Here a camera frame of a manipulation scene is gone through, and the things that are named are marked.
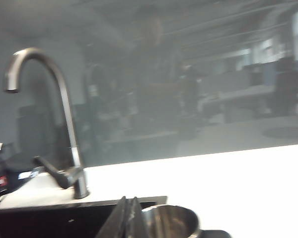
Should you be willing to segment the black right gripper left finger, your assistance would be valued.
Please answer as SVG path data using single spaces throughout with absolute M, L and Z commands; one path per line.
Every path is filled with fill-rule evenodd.
M 113 211 L 102 225 L 96 238 L 121 238 L 124 232 L 124 224 L 126 220 L 126 213 L 128 208 L 128 200 L 123 196 Z

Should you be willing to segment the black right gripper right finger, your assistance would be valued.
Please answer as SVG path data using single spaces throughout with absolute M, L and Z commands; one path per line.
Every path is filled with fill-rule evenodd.
M 129 211 L 129 237 L 148 238 L 148 230 L 145 224 L 142 208 L 137 197 L 134 197 L 130 204 Z

